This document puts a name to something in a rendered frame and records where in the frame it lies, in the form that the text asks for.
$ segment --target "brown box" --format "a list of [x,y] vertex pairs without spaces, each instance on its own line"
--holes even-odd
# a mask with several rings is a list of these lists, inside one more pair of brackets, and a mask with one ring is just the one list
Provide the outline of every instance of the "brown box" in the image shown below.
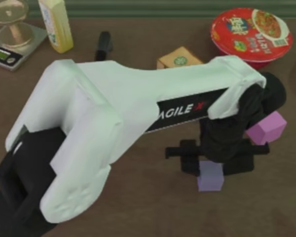
[[158,59],[157,69],[176,68],[204,64],[185,47],[180,47],[172,53]]

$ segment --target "red lid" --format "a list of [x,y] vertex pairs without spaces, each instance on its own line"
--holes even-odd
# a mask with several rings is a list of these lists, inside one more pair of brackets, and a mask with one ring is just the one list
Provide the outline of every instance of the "red lid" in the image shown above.
[[211,35],[221,51],[249,62],[273,61],[284,56],[293,44],[283,20],[253,8],[222,13],[214,20]]

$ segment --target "purple cube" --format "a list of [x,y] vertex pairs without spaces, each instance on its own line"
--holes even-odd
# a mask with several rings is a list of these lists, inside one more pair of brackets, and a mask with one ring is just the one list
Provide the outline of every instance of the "purple cube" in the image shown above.
[[277,112],[249,128],[246,133],[257,145],[265,145],[279,139],[287,125],[285,119]]
[[200,161],[201,175],[197,178],[200,192],[220,191],[224,183],[222,164],[212,161]]

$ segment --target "green logo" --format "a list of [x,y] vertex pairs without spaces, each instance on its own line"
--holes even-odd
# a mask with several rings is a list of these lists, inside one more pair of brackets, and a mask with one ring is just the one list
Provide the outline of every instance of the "green logo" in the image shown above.
[[174,60],[174,64],[177,66],[184,66],[185,64],[187,64],[187,58],[179,56]]

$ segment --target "brown tabletop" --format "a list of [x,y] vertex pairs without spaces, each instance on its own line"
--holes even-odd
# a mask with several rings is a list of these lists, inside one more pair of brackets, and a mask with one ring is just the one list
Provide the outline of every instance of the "brown tabletop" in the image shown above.
[[[43,26],[41,20],[30,23]],[[271,154],[256,157],[254,172],[226,177],[218,193],[199,193],[196,178],[182,174],[164,148],[196,139],[197,123],[144,135],[115,164],[98,201],[46,237],[296,237],[296,19],[287,20],[295,43],[263,69],[284,83],[288,121]],[[110,31],[112,60],[153,70],[157,58],[186,46],[203,61],[218,52],[210,42],[211,20],[73,19],[75,47],[58,54],[45,41],[21,68],[0,68],[0,162],[4,141],[44,69],[54,60],[92,61],[101,31]]]

